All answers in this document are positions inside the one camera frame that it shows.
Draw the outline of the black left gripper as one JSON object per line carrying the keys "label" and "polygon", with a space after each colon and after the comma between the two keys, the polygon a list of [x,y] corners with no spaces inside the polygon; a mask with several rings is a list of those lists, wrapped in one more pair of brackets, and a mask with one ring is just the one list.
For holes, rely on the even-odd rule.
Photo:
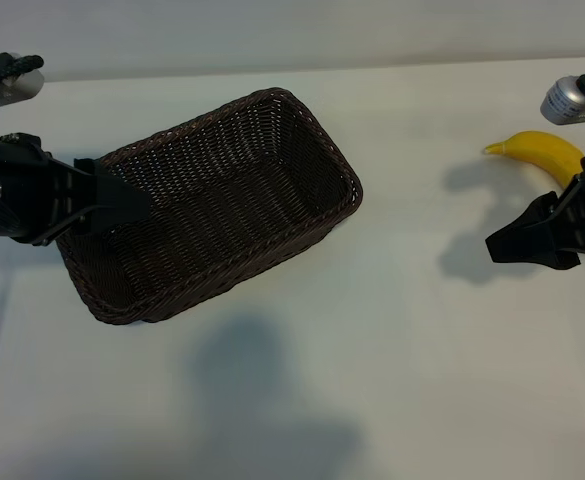
{"label": "black left gripper", "polygon": [[100,160],[75,159],[73,167],[43,151],[35,136],[0,140],[0,237],[46,246],[77,223],[79,235],[98,234],[145,220],[149,211],[148,194]]}

